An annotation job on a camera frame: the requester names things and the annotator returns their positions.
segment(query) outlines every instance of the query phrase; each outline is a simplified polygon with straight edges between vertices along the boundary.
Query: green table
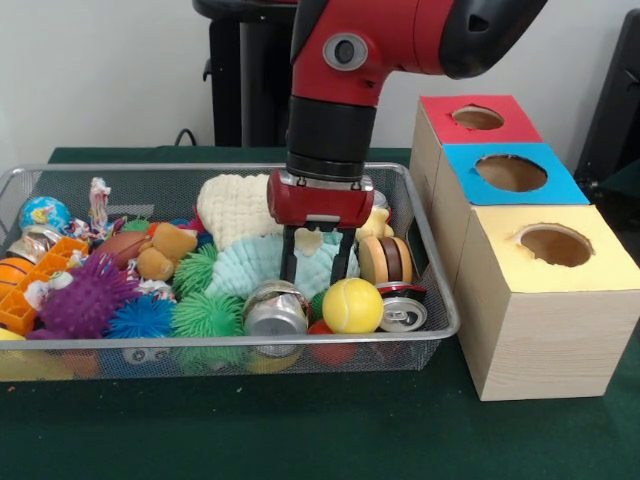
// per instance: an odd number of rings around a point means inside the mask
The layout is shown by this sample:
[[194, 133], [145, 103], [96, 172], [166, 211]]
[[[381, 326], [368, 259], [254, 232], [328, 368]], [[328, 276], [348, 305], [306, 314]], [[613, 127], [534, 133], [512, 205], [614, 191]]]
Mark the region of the green table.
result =
[[[372, 160], [408, 161], [406, 150]], [[55, 163], [282, 160], [59, 149]], [[603, 398], [481, 403], [457, 340], [421, 372], [4, 384], [0, 479], [603, 479], [640, 472], [640, 345]]]

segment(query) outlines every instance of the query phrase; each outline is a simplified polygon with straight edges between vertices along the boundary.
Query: red ball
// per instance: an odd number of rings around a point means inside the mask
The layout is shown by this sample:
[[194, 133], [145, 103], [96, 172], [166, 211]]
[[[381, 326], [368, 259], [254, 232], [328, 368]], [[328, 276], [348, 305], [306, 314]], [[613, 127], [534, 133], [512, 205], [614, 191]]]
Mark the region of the red ball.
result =
[[140, 247], [149, 240], [145, 232], [122, 232], [107, 238], [96, 252], [115, 255], [118, 269], [126, 270], [129, 260], [137, 258]]
[[[333, 331], [324, 320], [318, 320], [309, 329], [310, 335], [333, 335]], [[354, 343], [335, 343], [311, 345], [311, 355], [317, 362], [335, 367], [347, 363], [353, 358], [357, 347]]]

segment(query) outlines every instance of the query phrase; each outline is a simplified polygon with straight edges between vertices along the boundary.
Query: white wall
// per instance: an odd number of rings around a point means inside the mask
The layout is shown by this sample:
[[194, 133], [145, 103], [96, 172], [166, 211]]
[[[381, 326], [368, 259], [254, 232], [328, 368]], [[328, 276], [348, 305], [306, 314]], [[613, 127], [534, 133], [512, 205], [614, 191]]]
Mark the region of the white wall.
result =
[[[417, 97], [510, 93], [569, 166], [626, 12], [637, 0], [550, 0], [518, 45], [464, 81], [394, 74], [374, 146], [410, 146]], [[156, 146], [182, 127], [213, 141], [208, 20], [190, 0], [0, 0], [0, 168], [56, 146]]]

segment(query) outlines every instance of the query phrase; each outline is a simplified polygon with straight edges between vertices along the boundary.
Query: purple spiky ball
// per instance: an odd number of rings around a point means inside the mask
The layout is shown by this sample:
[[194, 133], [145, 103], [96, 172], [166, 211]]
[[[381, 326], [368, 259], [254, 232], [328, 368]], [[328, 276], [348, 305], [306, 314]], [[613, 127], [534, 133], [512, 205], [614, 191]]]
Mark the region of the purple spiky ball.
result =
[[140, 296], [135, 291], [138, 282], [127, 280], [118, 270], [114, 255], [93, 253], [82, 267], [70, 273], [73, 281], [53, 290], [45, 300], [40, 312], [45, 328], [27, 338], [101, 338], [116, 310]]

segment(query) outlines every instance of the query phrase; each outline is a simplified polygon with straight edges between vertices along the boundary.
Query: white knitted cloth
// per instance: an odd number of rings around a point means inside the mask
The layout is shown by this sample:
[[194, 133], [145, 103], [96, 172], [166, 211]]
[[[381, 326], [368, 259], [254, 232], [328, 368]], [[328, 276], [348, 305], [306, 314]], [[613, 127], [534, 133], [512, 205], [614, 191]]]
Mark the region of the white knitted cloth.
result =
[[198, 215], [222, 252], [245, 237], [282, 233], [267, 206], [268, 175], [218, 175], [198, 195]]

